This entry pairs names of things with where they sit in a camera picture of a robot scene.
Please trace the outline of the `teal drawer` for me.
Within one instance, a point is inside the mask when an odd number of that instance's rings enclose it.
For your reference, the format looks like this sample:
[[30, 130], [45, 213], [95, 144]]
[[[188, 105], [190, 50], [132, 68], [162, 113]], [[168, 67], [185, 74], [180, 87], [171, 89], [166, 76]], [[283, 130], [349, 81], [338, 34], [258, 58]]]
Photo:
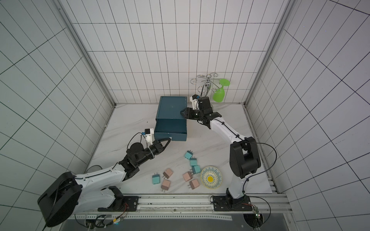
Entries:
[[157, 119], [154, 137], [156, 140], [171, 138], [172, 141], [186, 141], [187, 121], [185, 119]]

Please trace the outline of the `teal drawer cabinet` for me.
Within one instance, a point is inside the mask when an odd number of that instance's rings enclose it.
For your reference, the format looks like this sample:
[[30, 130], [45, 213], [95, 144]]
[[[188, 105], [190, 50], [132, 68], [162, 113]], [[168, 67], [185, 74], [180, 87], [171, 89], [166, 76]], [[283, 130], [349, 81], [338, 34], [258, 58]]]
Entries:
[[161, 96], [157, 110], [158, 119], [185, 119], [181, 111], [187, 108], [186, 96]]

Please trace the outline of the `teal plug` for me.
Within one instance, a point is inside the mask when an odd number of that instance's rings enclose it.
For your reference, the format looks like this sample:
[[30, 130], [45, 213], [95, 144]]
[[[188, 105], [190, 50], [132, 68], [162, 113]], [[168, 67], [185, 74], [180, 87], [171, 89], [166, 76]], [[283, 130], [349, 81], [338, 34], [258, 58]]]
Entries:
[[156, 184], [160, 184], [161, 182], [161, 177], [160, 177], [160, 174], [156, 173], [152, 176], [152, 184], [153, 185], [156, 185]]
[[191, 151], [187, 151], [184, 155], [184, 157], [188, 160], [190, 160], [193, 157], [193, 153]]
[[198, 165], [198, 161], [196, 158], [190, 158], [190, 165], [193, 167], [193, 166], [197, 166]]
[[201, 173], [200, 166], [199, 165], [192, 166], [192, 173], [193, 174]]

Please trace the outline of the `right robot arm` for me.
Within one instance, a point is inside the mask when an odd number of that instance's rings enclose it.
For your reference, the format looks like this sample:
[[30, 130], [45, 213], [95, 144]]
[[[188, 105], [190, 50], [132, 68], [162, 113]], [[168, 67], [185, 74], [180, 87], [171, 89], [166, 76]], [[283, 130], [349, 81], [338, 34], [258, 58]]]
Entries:
[[230, 207], [244, 203], [248, 198], [245, 186], [251, 177], [259, 175], [257, 170], [262, 165], [256, 140], [241, 135], [228, 125], [220, 113], [213, 111], [208, 97], [195, 94], [191, 103], [192, 106], [183, 109], [181, 115], [208, 127], [230, 145], [229, 164], [234, 176], [226, 190], [225, 200]]

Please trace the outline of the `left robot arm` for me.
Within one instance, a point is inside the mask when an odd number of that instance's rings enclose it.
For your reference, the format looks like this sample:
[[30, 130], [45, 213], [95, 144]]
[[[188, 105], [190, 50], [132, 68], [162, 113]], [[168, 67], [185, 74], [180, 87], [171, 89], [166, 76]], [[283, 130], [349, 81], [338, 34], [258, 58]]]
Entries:
[[143, 163], [162, 153], [170, 142], [170, 138], [154, 140], [148, 147], [136, 142], [112, 167], [85, 174], [61, 174], [37, 200], [46, 227], [57, 226], [84, 211], [123, 210], [127, 203], [118, 185], [137, 174]]

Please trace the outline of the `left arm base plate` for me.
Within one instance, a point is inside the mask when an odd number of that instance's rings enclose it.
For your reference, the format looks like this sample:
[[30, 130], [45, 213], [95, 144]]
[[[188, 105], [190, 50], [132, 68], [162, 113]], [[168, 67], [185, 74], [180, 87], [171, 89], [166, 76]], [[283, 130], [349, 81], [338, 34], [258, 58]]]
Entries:
[[98, 208], [99, 212], [135, 212], [138, 206], [138, 196], [124, 196], [115, 199], [108, 208]]

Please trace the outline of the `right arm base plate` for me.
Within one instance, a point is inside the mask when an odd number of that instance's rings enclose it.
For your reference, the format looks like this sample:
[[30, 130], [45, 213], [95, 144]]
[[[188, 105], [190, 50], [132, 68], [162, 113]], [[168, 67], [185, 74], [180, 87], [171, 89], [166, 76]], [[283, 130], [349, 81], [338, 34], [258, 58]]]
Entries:
[[247, 212], [253, 210], [250, 198], [245, 195], [238, 199], [229, 195], [212, 196], [210, 201], [214, 206], [214, 211], [218, 212]]

